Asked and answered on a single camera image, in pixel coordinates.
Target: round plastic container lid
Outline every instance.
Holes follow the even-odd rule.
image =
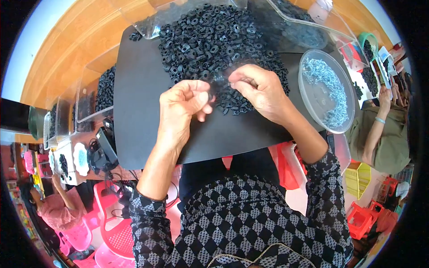
[[[319,60],[325,61],[326,64],[329,67],[331,67],[331,69],[335,72],[338,79],[344,86],[344,91],[347,98],[346,104],[347,104],[348,119],[340,127],[336,129],[331,129],[322,122],[325,114],[328,111],[334,109],[336,106],[335,101],[333,101],[329,97],[330,89],[323,82],[318,82],[317,84],[309,84],[302,77],[303,76],[302,64],[304,63],[306,58],[319,59]],[[354,106],[355,106],[354,93],[346,73],[333,57],[331,57],[326,52],[323,52],[317,49],[310,49],[307,52],[305,52],[299,63],[298,82],[299,82],[299,91],[301,92],[301,97],[302,97],[302,100],[304,101],[305,107],[307,108],[308,112],[313,117],[313,119],[319,125],[323,126],[326,130],[336,134],[344,133],[346,132],[347,129],[350,128],[354,119]]]

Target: black and gray checkered sleeve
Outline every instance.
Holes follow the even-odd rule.
[[[353,243],[344,208],[340,164],[331,149],[318,162],[306,165],[309,226],[324,230],[343,248],[345,263],[353,254]]]
[[[130,198],[133,253],[136,267],[164,267],[173,251],[166,201],[155,201],[134,190]]]

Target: green shirt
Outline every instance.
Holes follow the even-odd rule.
[[[345,135],[351,158],[362,162],[362,154],[369,131],[380,107],[368,107],[361,111]],[[400,172],[409,162],[406,111],[391,105],[380,140],[372,154],[371,167],[388,174]]]

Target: green bowl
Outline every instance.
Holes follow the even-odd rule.
[[[365,41],[366,40],[369,41],[369,44],[371,44],[372,53],[374,54],[374,56],[370,60],[370,62],[375,60],[375,57],[377,56],[377,53],[378,53],[378,41],[377,41],[377,38],[375,37],[375,35],[373,35],[372,33],[362,32],[359,35],[358,39],[359,39],[359,44],[362,47],[362,49],[363,49],[363,45],[365,44]]]

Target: woman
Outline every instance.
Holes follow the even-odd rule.
[[[397,87],[393,84],[394,92],[398,92]],[[391,92],[382,86],[380,107],[363,108],[345,135],[353,160],[367,163],[379,172],[396,174],[410,158],[407,109],[390,101]]]
[[[179,181],[181,233],[173,243],[165,213],[171,174],[189,139],[191,117],[204,122],[212,112],[210,85],[181,81],[160,97],[157,142],[130,199],[136,267],[344,267],[353,244],[337,158],[284,94],[274,72],[245,65],[229,81],[296,141],[308,169],[307,213],[286,204],[269,154],[255,164],[263,151],[234,156],[229,171],[221,168],[221,159],[185,164]]]
[[[57,193],[47,196],[44,199],[42,199],[40,193],[32,185],[21,191],[36,206],[37,215],[47,225],[55,231],[66,231],[81,222],[82,216],[86,214],[86,210],[76,188],[65,192],[61,187],[60,178],[56,174],[52,176],[52,184]]]

